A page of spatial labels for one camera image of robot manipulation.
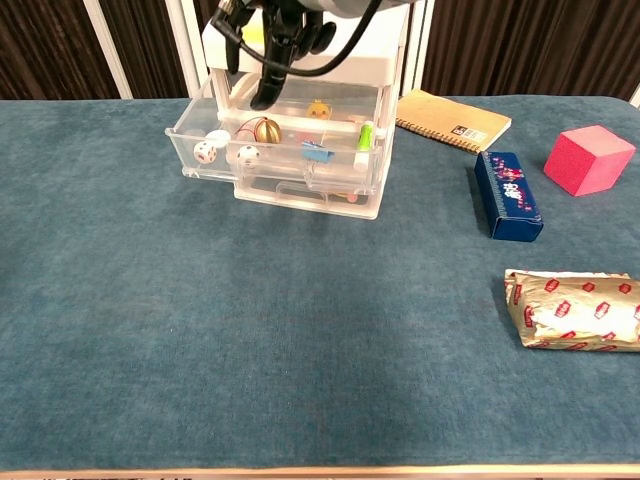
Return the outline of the pink foam cube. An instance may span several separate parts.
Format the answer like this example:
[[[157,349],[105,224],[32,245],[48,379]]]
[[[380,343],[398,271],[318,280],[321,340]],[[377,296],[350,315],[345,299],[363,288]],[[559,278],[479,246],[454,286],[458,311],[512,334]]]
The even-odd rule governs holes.
[[[570,195],[611,189],[636,147],[601,125],[562,132],[544,165],[545,175]]]

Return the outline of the clear plastic drawer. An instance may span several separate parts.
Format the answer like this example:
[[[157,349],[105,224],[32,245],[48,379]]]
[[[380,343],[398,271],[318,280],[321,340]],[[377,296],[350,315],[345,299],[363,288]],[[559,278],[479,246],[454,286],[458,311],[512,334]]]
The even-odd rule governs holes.
[[[309,190],[304,182],[250,177],[234,183],[236,199],[366,220],[377,218],[382,192],[358,194],[355,202],[347,194]]]
[[[195,178],[242,182],[263,177],[304,182],[309,190],[326,193],[372,195],[381,185],[390,153],[392,119],[389,116],[387,87],[328,83],[290,79],[277,102],[265,111],[255,111],[250,101],[257,91],[259,77],[245,73],[230,83],[222,71],[213,71],[191,101],[176,125],[167,129],[183,173]],[[319,99],[332,107],[329,120],[308,118],[309,104]],[[254,137],[256,121],[267,117],[277,122],[282,139],[279,144],[259,143]],[[372,121],[375,141],[369,166],[364,172],[353,168],[361,125]],[[194,146],[206,141],[208,132],[224,129],[231,134],[225,148],[217,149],[211,164],[198,163]],[[318,143],[335,153],[327,164],[306,160],[302,142]],[[238,163],[237,152],[253,145],[261,153],[254,168]]]

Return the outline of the blue binder clip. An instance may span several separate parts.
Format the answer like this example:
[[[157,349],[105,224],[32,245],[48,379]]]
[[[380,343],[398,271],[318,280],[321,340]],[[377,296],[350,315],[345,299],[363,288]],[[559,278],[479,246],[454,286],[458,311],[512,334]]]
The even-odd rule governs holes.
[[[302,142],[302,156],[306,160],[327,164],[332,160],[334,155],[335,153],[333,151],[318,143],[308,140]]]

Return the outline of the white plastic drawer organizer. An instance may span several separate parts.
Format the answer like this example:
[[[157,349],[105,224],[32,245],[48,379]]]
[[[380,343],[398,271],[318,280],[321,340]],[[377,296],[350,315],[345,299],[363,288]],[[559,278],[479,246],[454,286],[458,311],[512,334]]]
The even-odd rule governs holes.
[[[285,81],[286,84],[290,79],[300,79],[389,88],[388,110],[393,122],[389,139],[390,153],[380,188],[375,192],[382,192],[382,198],[391,164],[393,137],[395,133],[395,114],[399,98],[400,77],[404,58],[405,23],[407,17],[408,9],[405,6],[375,14],[354,50],[335,70],[326,75],[314,78],[290,75]],[[214,27],[208,26],[204,29],[202,41],[210,74],[215,70],[222,71],[226,74],[228,68],[222,34],[217,32]],[[260,80],[261,70],[262,66],[260,66],[256,60],[246,53],[241,53],[239,61],[240,76],[245,73],[255,73]]]

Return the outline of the brown spiral notebook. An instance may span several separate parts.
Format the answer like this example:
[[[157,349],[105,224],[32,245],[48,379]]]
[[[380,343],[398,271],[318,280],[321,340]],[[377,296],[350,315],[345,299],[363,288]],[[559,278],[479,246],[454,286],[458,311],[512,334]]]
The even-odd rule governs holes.
[[[425,138],[478,154],[511,127],[502,114],[413,90],[397,104],[396,125]]]

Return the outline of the teal table cloth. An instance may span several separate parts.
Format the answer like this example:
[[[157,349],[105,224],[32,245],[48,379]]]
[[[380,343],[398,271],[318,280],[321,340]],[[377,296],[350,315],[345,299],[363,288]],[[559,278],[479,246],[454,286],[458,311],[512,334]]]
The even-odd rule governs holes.
[[[640,463],[640,355],[522,347],[506,269],[640,279],[640,111],[506,96],[544,221],[495,241],[472,155],[398,131],[377,219],[187,179],[181,99],[0,102],[0,471]],[[564,131],[636,147],[574,197]]]

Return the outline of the black pleated curtain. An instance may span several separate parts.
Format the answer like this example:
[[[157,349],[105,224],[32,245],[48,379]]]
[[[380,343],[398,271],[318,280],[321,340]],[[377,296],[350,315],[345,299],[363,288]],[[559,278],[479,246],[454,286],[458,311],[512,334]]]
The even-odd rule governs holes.
[[[165,0],[98,0],[131,93],[187,84]],[[437,95],[599,95],[640,85],[640,0],[433,0],[420,87]],[[0,0],[0,99],[115,99],[83,0]]]

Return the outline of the gold foil packet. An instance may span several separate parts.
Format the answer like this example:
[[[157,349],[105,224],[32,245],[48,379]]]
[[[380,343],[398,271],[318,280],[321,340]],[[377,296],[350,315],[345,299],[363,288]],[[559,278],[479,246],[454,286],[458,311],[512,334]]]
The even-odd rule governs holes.
[[[527,348],[640,352],[640,280],[507,269],[507,311]]]

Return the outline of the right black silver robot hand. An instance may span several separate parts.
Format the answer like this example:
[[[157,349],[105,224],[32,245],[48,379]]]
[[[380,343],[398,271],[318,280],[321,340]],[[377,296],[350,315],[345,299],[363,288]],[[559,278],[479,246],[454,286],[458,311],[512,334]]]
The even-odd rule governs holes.
[[[219,0],[210,24],[225,37],[226,62],[230,73],[239,70],[240,53],[245,52],[262,65],[258,89],[251,99],[253,110],[264,111],[275,104],[289,75],[314,78],[328,74],[351,54],[383,0]],[[264,52],[258,53],[243,39],[243,28],[255,11],[262,12]],[[337,25],[326,22],[324,13],[357,17],[359,23],[344,47],[328,63],[314,69],[293,66],[308,54],[317,55],[332,42]]]

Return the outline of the dark blue rectangular box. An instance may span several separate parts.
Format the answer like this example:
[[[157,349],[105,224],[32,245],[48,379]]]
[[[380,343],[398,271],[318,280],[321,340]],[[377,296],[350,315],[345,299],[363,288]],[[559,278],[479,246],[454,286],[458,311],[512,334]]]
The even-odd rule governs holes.
[[[483,151],[477,156],[474,173],[490,237],[535,241],[544,223],[516,154]]]

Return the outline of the golden bell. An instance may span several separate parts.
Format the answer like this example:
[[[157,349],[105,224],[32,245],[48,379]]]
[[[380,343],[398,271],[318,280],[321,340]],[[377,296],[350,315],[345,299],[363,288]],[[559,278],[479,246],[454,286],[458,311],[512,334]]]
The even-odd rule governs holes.
[[[263,117],[256,121],[254,137],[259,143],[279,144],[282,139],[281,128],[274,120]]]

